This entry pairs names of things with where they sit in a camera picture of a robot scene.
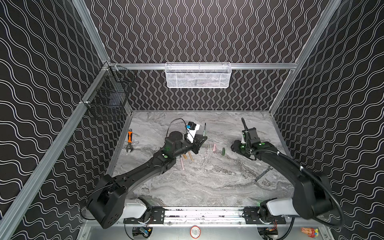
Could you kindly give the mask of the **green pen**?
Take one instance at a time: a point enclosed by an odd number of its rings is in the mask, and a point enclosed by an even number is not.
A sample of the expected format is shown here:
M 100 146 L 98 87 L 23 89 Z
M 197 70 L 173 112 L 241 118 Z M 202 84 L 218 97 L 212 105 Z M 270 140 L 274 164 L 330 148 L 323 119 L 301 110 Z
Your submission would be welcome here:
M 206 137 L 207 136 L 207 123 L 204 124 L 204 131 L 203 131 L 203 136 Z

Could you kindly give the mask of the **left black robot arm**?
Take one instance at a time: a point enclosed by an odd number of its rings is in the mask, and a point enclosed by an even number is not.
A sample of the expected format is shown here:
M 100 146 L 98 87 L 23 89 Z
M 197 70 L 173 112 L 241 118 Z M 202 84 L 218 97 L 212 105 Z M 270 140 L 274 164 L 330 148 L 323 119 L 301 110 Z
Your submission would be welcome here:
M 106 174 L 97 183 L 95 190 L 86 202 L 86 208 L 103 229 L 114 225 L 123 215 L 127 196 L 151 178 L 162 175 L 171 169 L 177 158 L 192 151 L 198 154 L 207 136 L 195 135 L 190 142 L 186 135 L 173 131 L 165 138 L 165 144 L 144 164 L 111 177 Z

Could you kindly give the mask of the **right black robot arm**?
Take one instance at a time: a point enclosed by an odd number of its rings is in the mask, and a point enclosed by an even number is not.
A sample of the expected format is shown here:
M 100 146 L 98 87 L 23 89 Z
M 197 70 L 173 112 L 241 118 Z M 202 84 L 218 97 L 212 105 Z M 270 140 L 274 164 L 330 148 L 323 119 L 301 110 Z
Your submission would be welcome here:
M 281 153 L 273 144 L 262 142 L 256 128 L 243 130 L 242 139 L 235 140 L 231 150 L 249 160 L 260 160 L 283 175 L 294 187 L 293 196 L 271 199 L 260 204 L 265 219 L 273 216 L 299 216 L 315 219 L 337 209 L 337 201 L 331 197 L 327 176 L 315 174 Z

